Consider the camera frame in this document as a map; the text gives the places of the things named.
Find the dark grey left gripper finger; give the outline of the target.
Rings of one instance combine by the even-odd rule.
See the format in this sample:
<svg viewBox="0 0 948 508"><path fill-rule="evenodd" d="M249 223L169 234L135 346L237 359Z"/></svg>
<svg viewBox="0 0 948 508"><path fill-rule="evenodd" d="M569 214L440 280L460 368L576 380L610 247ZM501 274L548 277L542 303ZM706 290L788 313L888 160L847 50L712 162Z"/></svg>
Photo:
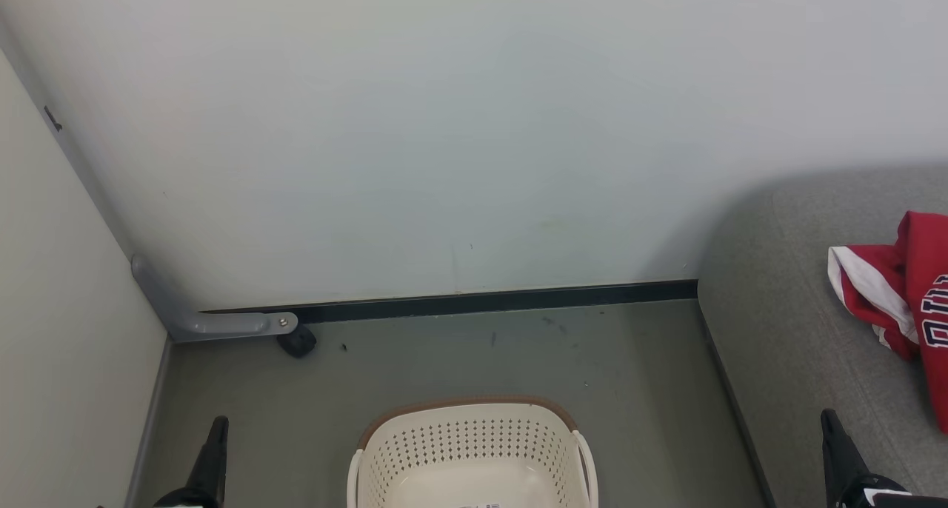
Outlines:
<svg viewBox="0 0 948 508"><path fill-rule="evenodd" d="M211 424L190 477L186 506L223 506L226 498L228 419L217 416Z"/></svg>

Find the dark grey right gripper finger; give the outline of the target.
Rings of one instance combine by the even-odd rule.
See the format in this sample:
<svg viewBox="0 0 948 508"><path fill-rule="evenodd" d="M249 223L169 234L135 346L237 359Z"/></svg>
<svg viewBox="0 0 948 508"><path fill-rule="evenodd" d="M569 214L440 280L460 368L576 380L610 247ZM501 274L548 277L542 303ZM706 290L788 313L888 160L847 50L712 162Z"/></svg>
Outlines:
<svg viewBox="0 0 948 508"><path fill-rule="evenodd" d="M864 490L874 480L836 411L822 410L820 425L827 506L869 507Z"/></svg>

